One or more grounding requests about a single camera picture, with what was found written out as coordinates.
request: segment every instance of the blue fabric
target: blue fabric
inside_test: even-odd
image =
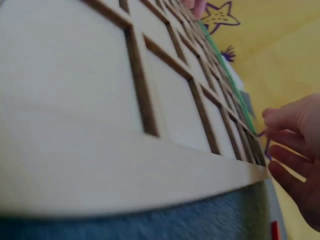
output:
[[[8,240],[270,240],[263,182],[180,206],[82,220],[0,219]]]

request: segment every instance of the hand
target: hand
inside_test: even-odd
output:
[[[299,154],[273,145],[269,154],[306,178],[302,182],[277,161],[271,175],[297,204],[305,221],[320,232],[320,94],[308,95],[281,108],[267,108],[262,116],[267,137]]]
[[[183,0],[185,6],[193,9],[194,16],[200,20],[205,11],[207,0]]]

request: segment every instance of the wooden frame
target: wooden frame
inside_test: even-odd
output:
[[[21,105],[18,100],[0,94],[0,116],[3,116],[0,120],[14,132],[24,151],[17,155],[9,139],[0,145],[3,196],[0,213],[74,217],[134,212],[199,200],[268,177],[259,141],[247,127],[229,79],[190,10],[175,0],[139,1],[165,24],[177,55],[144,32],[136,21],[139,12],[132,1],[81,0],[79,3],[83,2],[123,29],[145,134],[64,112],[51,114],[45,109],[16,121],[16,116],[33,109],[33,103]],[[6,11],[6,4],[1,10]],[[177,19],[185,34],[171,23],[168,13]],[[195,76],[184,45],[198,59],[208,86]],[[172,142],[160,93],[149,67],[149,52],[187,81],[211,152]],[[217,80],[227,104],[222,101],[212,77]],[[219,136],[212,129],[215,123],[208,117],[205,98],[219,108],[238,160],[220,155]],[[240,153],[231,121],[239,133],[246,159]],[[48,154],[39,146],[56,154]]]

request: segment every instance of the wooden edge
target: wooden edge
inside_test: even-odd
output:
[[[119,6],[130,15],[128,0],[119,0]]]
[[[133,21],[124,10],[121,8],[114,8],[109,5],[104,4],[99,0],[81,0],[85,4],[87,4],[90,8],[98,12],[103,17],[107,18],[114,24],[116,24],[119,28],[125,29],[128,26],[133,24]]]
[[[182,40],[182,42],[188,47],[188,49],[190,49],[190,51],[198,58],[200,55],[196,49],[196,47],[194,46],[194,44],[188,39],[186,38],[183,34],[181,34],[179,32],[180,38]]]
[[[233,120],[233,121],[238,121],[239,119],[237,118],[237,115],[234,113],[234,111],[232,109],[230,109],[229,107],[226,109],[229,117]]]
[[[25,111],[10,109],[7,119]],[[3,216],[74,218],[146,211],[201,200],[268,178],[265,167],[113,124],[45,112],[25,121],[37,126],[34,134],[25,134],[29,124],[12,121],[10,125],[22,130],[17,137],[25,149],[23,155],[14,154],[16,149],[0,149],[5,156],[0,168],[0,182],[5,183],[0,185]],[[30,147],[29,141],[37,144]],[[41,151],[40,143],[55,146],[58,157]]]
[[[256,145],[257,154],[258,154],[259,159],[260,159],[260,163],[261,163],[261,165],[263,167],[265,167],[266,166],[266,160],[265,160],[264,151],[262,150],[260,142],[259,142],[258,139],[254,138],[254,142],[255,142],[255,145]]]
[[[185,57],[184,51],[181,48],[181,39],[178,37],[179,34],[172,27],[170,22],[166,24],[166,28],[168,29],[176,54],[185,64],[187,64],[187,59]]]
[[[141,69],[139,69],[138,71],[140,71],[141,74],[142,73],[144,74],[142,79],[138,81],[145,82],[145,83],[142,82],[142,86],[145,85],[146,91],[148,92],[148,95],[149,95],[149,101],[153,110],[154,121],[156,123],[157,135],[162,139],[169,139],[170,138],[169,129],[163,113],[158,88],[156,86],[156,83],[153,80],[151,69],[148,67],[149,66],[148,49],[147,49],[141,30],[137,28],[135,25],[133,25],[132,28],[133,29],[131,30],[130,33],[132,34],[132,38],[135,41],[134,44],[136,45],[136,47],[134,48],[136,53],[134,54],[138,55],[139,61],[141,62],[141,65],[140,65]],[[146,108],[146,109],[143,109],[142,111],[146,111],[148,113],[149,110],[150,110],[149,108]]]
[[[245,130],[249,131],[252,135],[254,135],[243,121],[239,120],[238,122]]]
[[[149,0],[140,0],[154,15],[156,15],[164,24],[166,24],[169,20],[165,14],[165,12],[153,2]]]
[[[220,154],[215,134],[212,130],[208,115],[207,115],[205,107],[204,107],[204,103],[201,98],[200,85],[194,79],[190,79],[188,81],[188,83],[189,83],[189,86],[190,86],[190,89],[191,89],[191,92],[192,92],[192,95],[193,95],[193,98],[195,101],[195,105],[198,109],[200,119],[202,121],[202,125],[204,128],[211,152],[214,154]]]
[[[217,75],[217,70],[215,69],[215,67],[209,62],[208,64],[209,70],[211,72],[211,74],[215,77],[215,79],[220,83],[222,80],[220,79],[220,77]]]
[[[239,122],[235,122],[236,124],[236,128],[239,132],[239,135],[240,135],[240,138],[241,138],[241,142],[242,142],[242,145],[244,147],[244,151],[245,151],[245,155],[246,155],[246,158],[247,158],[247,161],[251,164],[255,164],[254,163],[254,155],[251,151],[251,148],[250,148],[250,144],[249,144],[249,141],[248,141],[248,138],[244,132],[244,129],[242,127],[241,124],[239,124]]]
[[[166,8],[170,11],[170,13],[172,13],[172,15],[180,22],[182,23],[183,20],[181,18],[181,16],[179,15],[179,12],[177,12],[173,6],[171,6],[169,3],[167,3],[166,1],[163,2],[163,4],[166,6]]]
[[[226,128],[226,131],[227,131],[227,133],[229,135],[229,138],[230,138],[230,141],[231,141],[231,145],[232,145],[232,148],[233,148],[234,153],[235,153],[235,157],[236,157],[237,160],[243,161],[243,159],[242,159],[242,157],[240,155],[240,151],[239,151],[239,147],[238,147],[236,138],[235,138],[235,136],[234,136],[234,134],[232,132],[231,126],[230,126],[228,112],[224,107],[221,107],[220,108],[220,113],[221,113],[221,116],[222,116],[222,120],[223,120],[224,126]]]
[[[165,12],[165,4],[163,0],[154,0],[155,3],[158,5],[159,8],[161,8],[161,10],[163,12]]]
[[[143,34],[146,47],[156,56],[158,56],[162,61],[168,64],[172,69],[174,69],[178,74],[180,74],[184,79],[189,80],[192,78],[192,74],[189,71],[187,65],[179,58],[172,57],[168,55],[158,44],[156,44],[151,38],[149,38],[145,33]]]
[[[215,104],[219,109],[223,107],[223,104],[222,102],[220,101],[218,95],[213,92],[212,90],[210,89],[207,89],[205,88],[204,86],[200,85],[201,86],[201,90],[203,92],[203,95],[209,99],[213,104]]]
[[[201,58],[201,56],[199,55],[198,57],[198,61],[200,63],[200,66],[202,68],[202,71],[203,71],[203,74],[206,78],[206,81],[208,82],[209,84],[209,87],[215,91],[215,86],[213,84],[213,82],[211,81],[211,77],[209,75],[209,70],[208,70],[208,66],[205,64],[204,60]]]
[[[153,107],[151,104],[146,76],[144,74],[140,53],[137,46],[137,40],[134,34],[134,28],[128,27],[124,31],[126,46],[131,63],[131,71],[134,79],[135,92],[139,103],[144,132],[154,136],[159,136]]]
[[[253,136],[251,134],[249,134],[248,131],[244,131],[244,132],[247,135],[247,139],[248,139],[249,146],[251,148],[251,151],[252,151],[252,154],[253,154],[253,157],[254,157],[255,164],[257,164],[259,166],[262,166],[262,164],[260,163],[260,157],[258,156],[257,149],[256,149],[256,146],[255,146],[255,143],[254,143],[255,139],[253,138]]]
[[[232,113],[233,113],[232,104],[231,104],[231,102],[230,102],[230,100],[229,100],[230,95],[229,95],[229,97],[228,97],[229,92],[228,92],[228,90],[226,89],[226,86],[222,84],[222,85],[221,85],[221,90],[222,90],[222,92],[223,92],[224,98],[225,98],[225,100],[226,100],[226,103],[227,103],[229,109],[230,109],[230,110],[232,111]]]

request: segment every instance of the wooden grid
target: wooden grid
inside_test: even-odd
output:
[[[163,139],[170,138],[166,120],[159,107],[158,93],[148,68],[147,52],[150,51],[188,82],[212,153],[220,154],[217,144],[219,136],[216,136],[212,130],[204,107],[204,98],[209,99],[219,108],[236,158],[252,164],[266,166],[259,142],[246,124],[243,108],[232,91],[227,74],[220,66],[214,50],[206,41],[205,35],[195,21],[193,14],[184,7],[181,1],[139,0],[165,24],[176,54],[168,52],[153,39],[153,36],[148,35],[144,32],[144,29],[137,25],[136,17],[139,13],[133,10],[133,3],[130,0],[118,0],[119,7],[109,5],[108,0],[82,1],[123,29],[125,33],[135,91],[145,133]],[[183,45],[196,56],[207,85],[201,84],[197,79],[195,71],[192,69],[193,66],[186,58]],[[217,88],[221,89],[222,94],[219,94]],[[237,144],[230,121],[235,122],[246,159],[240,154],[240,146]]]

